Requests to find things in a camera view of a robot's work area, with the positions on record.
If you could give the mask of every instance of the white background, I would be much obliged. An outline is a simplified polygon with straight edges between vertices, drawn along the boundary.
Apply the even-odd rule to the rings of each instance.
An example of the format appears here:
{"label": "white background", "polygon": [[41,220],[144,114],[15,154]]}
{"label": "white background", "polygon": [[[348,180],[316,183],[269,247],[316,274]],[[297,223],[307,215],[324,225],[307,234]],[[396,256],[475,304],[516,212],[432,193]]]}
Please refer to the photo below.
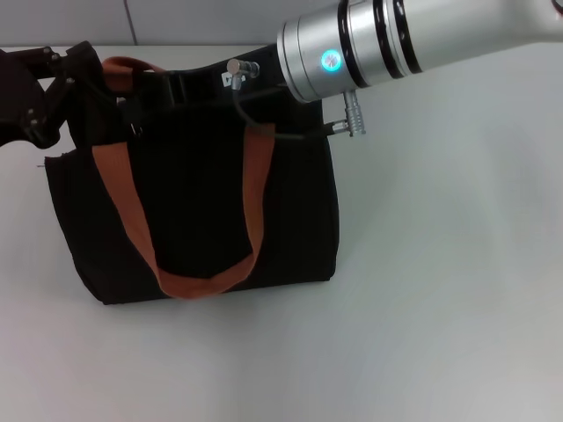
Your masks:
{"label": "white background", "polygon": [[338,0],[2,0],[0,46],[275,42],[283,22]]}
{"label": "white background", "polygon": [[[183,69],[246,49],[99,55]],[[562,70],[563,47],[535,46],[362,91],[368,135],[332,139],[341,246],[322,285],[104,307],[45,153],[2,147],[3,420],[561,421]]]}

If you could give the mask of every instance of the orange strap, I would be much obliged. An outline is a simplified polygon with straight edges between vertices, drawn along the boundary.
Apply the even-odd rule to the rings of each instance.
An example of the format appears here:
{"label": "orange strap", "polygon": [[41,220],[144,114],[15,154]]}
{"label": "orange strap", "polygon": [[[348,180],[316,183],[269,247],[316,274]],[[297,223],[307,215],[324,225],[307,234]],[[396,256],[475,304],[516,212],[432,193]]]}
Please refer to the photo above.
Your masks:
{"label": "orange strap", "polygon": [[102,63],[107,87],[115,92],[130,92],[133,89],[133,72],[152,70],[164,72],[153,64],[131,57],[110,57]]}
{"label": "orange strap", "polygon": [[163,292],[184,299],[220,294],[245,280],[252,272],[264,238],[262,202],[274,138],[246,129],[243,162],[243,207],[252,253],[228,270],[210,279],[181,277],[158,268],[149,226],[139,200],[126,143],[93,147],[94,162],[120,215],[127,236],[155,274]]}

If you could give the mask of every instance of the cable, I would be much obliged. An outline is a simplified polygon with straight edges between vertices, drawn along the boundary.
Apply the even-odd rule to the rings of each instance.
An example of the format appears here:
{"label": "cable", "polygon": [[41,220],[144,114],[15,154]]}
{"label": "cable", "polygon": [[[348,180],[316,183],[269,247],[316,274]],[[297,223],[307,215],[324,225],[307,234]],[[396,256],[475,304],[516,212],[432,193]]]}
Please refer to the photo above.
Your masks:
{"label": "cable", "polygon": [[232,100],[237,110],[238,115],[246,122],[246,124],[250,127],[253,127],[256,132],[264,136],[272,136],[274,139],[278,139],[281,141],[304,141],[307,139],[305,135],[290,135],[290,134],[277,134],[276,132],[269,130],[264,125],[261,125],[250,117],[243,107],[240,105],[240,99],[238,97],[238,91],[232,90]]}

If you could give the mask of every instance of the blue indicator light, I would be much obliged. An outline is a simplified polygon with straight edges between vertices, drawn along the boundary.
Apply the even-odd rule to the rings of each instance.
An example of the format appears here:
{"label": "blue indicator light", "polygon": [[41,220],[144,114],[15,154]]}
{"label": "blue indicator light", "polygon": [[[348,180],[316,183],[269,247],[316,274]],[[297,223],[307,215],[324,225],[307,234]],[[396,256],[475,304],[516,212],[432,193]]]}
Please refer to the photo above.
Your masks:
{"label": "blue indicator light", "polygon": [[342,67],[342,57],[336,50],[326,50],[320,58],[320,64],[327,72],[336,72]]}

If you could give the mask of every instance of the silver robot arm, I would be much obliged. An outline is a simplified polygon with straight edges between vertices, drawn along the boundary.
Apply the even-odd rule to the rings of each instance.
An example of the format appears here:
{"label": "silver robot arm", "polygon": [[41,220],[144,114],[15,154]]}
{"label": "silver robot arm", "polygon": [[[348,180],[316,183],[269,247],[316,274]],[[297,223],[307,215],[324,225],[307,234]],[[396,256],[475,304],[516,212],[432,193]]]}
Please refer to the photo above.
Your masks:
{"label": "silver robot arm", "polygon": [[513,47],[563,41],[563,0],[343,0],[287,22],[285,81],[302,102],[344,93],[351,135],[364,133],[355,90]]}

